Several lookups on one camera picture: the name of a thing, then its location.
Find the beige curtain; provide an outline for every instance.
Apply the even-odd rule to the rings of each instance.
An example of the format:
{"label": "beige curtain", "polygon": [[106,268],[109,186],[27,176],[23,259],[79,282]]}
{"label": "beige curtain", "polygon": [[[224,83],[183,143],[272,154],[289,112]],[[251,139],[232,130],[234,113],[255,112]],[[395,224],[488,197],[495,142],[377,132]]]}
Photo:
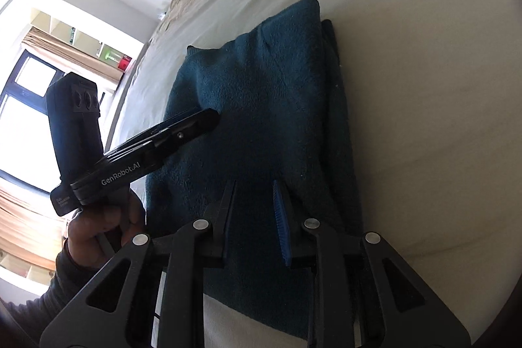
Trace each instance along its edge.
{"label": "beige curtain", "polygon": [[119,68],[105,64],[35,27],[23,38],[22,44],[60,70],[66,73],[73,71],[109,93],[114,93],[123,75]]}
{"label": "beige curtain", "polygon": [[0,249],[54,270],[66,223],[50,200],[0,179]]}

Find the window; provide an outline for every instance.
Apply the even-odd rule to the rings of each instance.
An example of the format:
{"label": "window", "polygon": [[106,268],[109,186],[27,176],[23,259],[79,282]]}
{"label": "window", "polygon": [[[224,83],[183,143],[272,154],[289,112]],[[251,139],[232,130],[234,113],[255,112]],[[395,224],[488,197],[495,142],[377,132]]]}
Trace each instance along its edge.
{"label": "window", "polygon": [[150,340],[150,346],[157,348],[158,336],[160,332],[160,315],[161,315],[161,304],[163,304],[163,293],[165,292],[166,282],[166,268],[161,272],[160,286],[158,288],[158,295],[156,296],[156,309],[154,310],[154,318],[152,320],[152,337]]}
{"label": "window", "polygon": [[24,51],[0,94],[0,177],[33,192],[60,182],[45,92],[64,74]]}

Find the dark teal towel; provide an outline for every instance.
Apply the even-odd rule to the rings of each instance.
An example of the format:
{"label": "dark teal towel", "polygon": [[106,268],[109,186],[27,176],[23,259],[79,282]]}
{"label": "dark teal towel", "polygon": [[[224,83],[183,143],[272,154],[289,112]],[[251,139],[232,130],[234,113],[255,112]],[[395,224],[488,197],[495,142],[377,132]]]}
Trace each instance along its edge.
{"label": "dark teal towel", "polygon": [[348,111],[330,21],[302,0],[221,49],[190,46],[165,119],[214,108],[218,127],[147,179],[153,237],[200,218],[238,181],[229,261],[208,270],[205,293],[272,328],[306,338],[310,276],[285,268],[272,206],[282,179],[310,217],[362,232]]}

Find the window frame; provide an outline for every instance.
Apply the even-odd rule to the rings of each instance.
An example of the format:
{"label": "window frame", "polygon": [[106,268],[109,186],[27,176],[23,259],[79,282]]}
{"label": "window frame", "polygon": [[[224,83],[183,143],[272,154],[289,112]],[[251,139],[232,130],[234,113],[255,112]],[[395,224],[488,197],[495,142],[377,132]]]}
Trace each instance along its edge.
{"label": "window frame", "polygon": [[[47,115],[47,104],[45,101],[45,96],[40,96],[40,95],[30,91],[29,89],[26,89],[25,87],[19,85],[15,81],[16,78],[18,77],[20,71],[22,70],[23,66],[25,65],[26,61],[29,58],[33,58],[36,61],[41,62],[42,64],[44,64],[54,70],[54,76],[53,76],[53,79],[51,80],[51,83],[49,84],[49,86],[65,75],[65,73],[62,70],[60,70],[59,68],[49,64],[48,62],[44,61],[40,57],[28,52],[28,50],[24,50],[22,52],[22,55],[20,55],[20,58],[16,62],[14,68],[12,69],[11,74],[9,75],[9,78],[7,79],[7,82],[4,86],[4,88],[2,89],[2,92],[0,93],[0,114],[2,114],[2,109],[7,100],[7,97],[11,96],[14,99],[27,105],[28,107]],[[0,168],[0,177],[14,185],[27,189],[30,192],[38,193],[38,194],[45,195],[45,196],[50,195],[50,192],[47,192],[46,190],[41,189],[37,186],[33,186],[32,184],[25,182],[25,181],[19,179],[18,177],[12,176],[12,174],[9,174],[9,173],[3,171],[1,168]]]}

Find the finger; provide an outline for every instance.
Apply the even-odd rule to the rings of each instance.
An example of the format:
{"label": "finger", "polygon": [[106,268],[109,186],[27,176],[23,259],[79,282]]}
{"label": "finger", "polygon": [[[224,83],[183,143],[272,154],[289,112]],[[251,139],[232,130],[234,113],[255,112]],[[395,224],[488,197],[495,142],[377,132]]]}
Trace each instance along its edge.
{"label": "finger", "polygon": [[131,224],[145,225],[145,209],[133,190],[130,191],[129,195],[129,221]]}
{"label": "finger", "polygon": [[98,269],[108,260],[98,241],[94,238],[81,242],[74,242],[69,239],[68,244],[69,254],[74,262],[80,266]]}
{"label": "finger", "polygon": [[113,205],[85,209],[69,224],[69,239],[82,242],[108,232],[118,226],[120,217],[120,208]]}

